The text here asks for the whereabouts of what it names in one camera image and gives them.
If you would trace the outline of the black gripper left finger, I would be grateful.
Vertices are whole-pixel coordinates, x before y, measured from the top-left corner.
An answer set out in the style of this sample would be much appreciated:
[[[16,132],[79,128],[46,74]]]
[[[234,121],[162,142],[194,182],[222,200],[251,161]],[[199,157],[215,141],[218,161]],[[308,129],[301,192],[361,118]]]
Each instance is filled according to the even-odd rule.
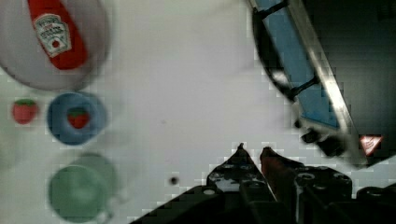
[[[222,193],[239,193],[244,200],[268,199],[267,181],[243,143],[229,159],[209,173],[206,186]]]

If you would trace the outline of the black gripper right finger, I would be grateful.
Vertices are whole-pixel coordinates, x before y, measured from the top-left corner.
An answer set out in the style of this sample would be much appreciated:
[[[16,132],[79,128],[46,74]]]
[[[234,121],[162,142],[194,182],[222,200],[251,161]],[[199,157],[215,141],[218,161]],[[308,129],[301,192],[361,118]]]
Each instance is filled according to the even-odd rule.
[[[297,224],[331,224],[330,203],[351,200],[351,179],[330,167],[304,165],[270,147],[262,150],[260,160],[276,200],[286,206]]]

